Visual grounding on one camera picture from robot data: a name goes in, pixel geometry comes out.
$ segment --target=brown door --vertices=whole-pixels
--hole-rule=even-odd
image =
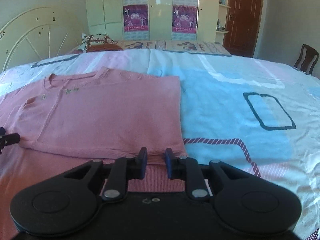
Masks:
[[[233,55],[252,57],[257,41],[262,0],[229,0],[223,46]]]

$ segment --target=patterned pillow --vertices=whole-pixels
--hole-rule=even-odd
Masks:
[[[82,34],[82,44],[78,47],[84,53],[87,52],[89,47],[101,44],[113,44],[113,40],[105,34],[97,34],[97,35],[86,35]]]
[[[109,43],[94,45],[87,48],[87,52],[115,51],[115,50],[123,50],[123,49],[118,45],[109,44]]]

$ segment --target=headboard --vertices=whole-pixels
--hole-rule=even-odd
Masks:
[[[0,72],[63,55],[81,43],[82,33],[76,16],[61,8],[21,13],[0,30]]]

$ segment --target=wooden chair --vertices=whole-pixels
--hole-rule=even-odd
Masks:
[[[309,45],[303,44],[301,47],[301,52],[300,52],[300,57],[297,60],[297,62],[294,64],[295,68],[298,68],[299,63],[302,60],[303,57],[303,49],[306,49],[306,57],[304,59],[304,61],[301,64],[301,68],[300,70],[303,72],[306,72],[308,69],[308,66],[310,65],[311,61],[314,59],[314,57],[316,56],[316,60],[312,63],[310,70],[309,70],[309,74],[312,74],[313,68],[315,67],[318,59],[319,59],[319,53],[312,47],[310,47]]]

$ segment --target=black clamp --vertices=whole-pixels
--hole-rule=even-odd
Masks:
[[[135,158],[122,157],[112,164],[90,161],[20,191],[11,201],[10,214],[17,229],[28,234],[70,234],[87,225],[103,203],[124,199],[128,181],[143,179],[146,165],[146,148]]]
[[[20,135],[18,133],[7,135],[5,135],[5,133],[5,129],[3,127],[0,127],[0,154],[2,153],[1,150],[3,150],[5,146],[20,142]]]
[[[292,230],[301,203],[289,190],[224,162],[176,158],[170,148],[165,163],[169,179],[185,181],[185,192],[128,193],[129,180],[145,177],[146,148],[136,158],[93,160],[20,191],[10,204],[16,239],[127,239],[132,230],[142,239],[298,239]]]
[[[210,202],[220,222],[233,230],[255,236],[267,236],[293,230],[301,215],[301,203],[295,194],[219,160],[199,165],[192,158],[175,158],[165,152],[170,179],[185,181],[189,198]]]

